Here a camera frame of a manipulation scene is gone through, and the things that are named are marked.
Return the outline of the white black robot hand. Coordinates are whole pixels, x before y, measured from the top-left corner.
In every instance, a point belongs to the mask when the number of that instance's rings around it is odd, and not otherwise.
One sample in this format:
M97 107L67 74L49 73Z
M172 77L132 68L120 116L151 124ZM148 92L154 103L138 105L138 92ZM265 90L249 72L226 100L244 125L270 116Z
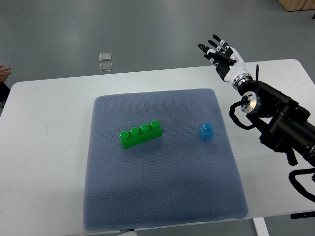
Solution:
M252 80L252 76L245 69L245 62L237 50L215 34L213 34L213 39L215 41L208 40L211 48L201 43L198 44L198 48L204 53L204 57L215 66L219 77L235 88L241 80Z

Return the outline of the person's hand at edge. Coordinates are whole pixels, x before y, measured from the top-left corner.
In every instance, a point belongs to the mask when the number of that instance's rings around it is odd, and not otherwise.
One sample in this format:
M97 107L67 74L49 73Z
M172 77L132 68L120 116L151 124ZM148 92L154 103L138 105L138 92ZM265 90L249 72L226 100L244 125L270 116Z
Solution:
M4 83L11 74L11 68L0 65L0 82Z

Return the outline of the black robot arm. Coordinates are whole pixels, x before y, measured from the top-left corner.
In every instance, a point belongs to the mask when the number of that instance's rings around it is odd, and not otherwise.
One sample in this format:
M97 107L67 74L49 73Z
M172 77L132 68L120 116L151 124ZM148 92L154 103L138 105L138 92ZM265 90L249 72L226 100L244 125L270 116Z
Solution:
M260 142L274 152L285 153L289 165L297 165L296 152L315 165L315 127L308 122L311 114L307 109L245 70L238 69L228 82L242 97L229 110L237 126L256 128Z

